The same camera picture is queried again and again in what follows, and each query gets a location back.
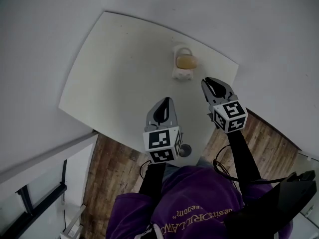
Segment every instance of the person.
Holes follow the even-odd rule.
[[[227,135],[233,152],[237,177],[260,180],[255,161],[241,132]],[[119,195],[106,231],[107,239],[227,239],[224,219],[244,204],[254,202],[272,189],[270,184],[239,183],[217,173],[210,163],[181,168],[151,164],[139,193]],[[279,231],[288,239],[292,222]]]

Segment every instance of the wooden floor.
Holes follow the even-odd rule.
[[[298,149],[272,128],[249,115],[243,135],[248,143],[262,178],[287,176],[294,164]],[[210,162],[217,152],[228,145],[227,136],[215,130],[203,156]],[[218,158],[232,176],[236,175],[230,147]],[[105,238],[112,206],[119,194],[138,192],[142,179],[140,166],[147,156],[100,134],[94,149],[82,215],[84,226],[81,238]]]

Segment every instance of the table top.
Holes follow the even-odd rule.
[[[198,58],[191,81],[172,78],[173,47],[185,43]],[[141,19],[104,12],[85,40],[67,79],[59,107],[96,131],[144,152],[148,111],[171,97],[189,157],[195,165],[214,129],[201,89],[205,77],[232,85],[238,65],[183,34]]]

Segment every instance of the fiducial marker cube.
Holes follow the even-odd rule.
[[[213,120],[225,132],[230,133],[245,127],[248,113],[238,101],[214,106]]]
[[[171,127],[143,133],[146,153],[152,163],[176,160],[182,144],[179,127]]]

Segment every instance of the black sleeve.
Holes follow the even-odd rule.
[[[237,178],[245,181],[261,179],[258,167],[241,131],[229,133],[227,136],[234,156]],[[246,187],[246,184],[239,183],[239,186],[242,190]]]
[[[150,196],[156,201],[161,198],[161,183],[165,171],[165,163],[151,164],[145,173],[144,181],[139,190],[140,194]]]

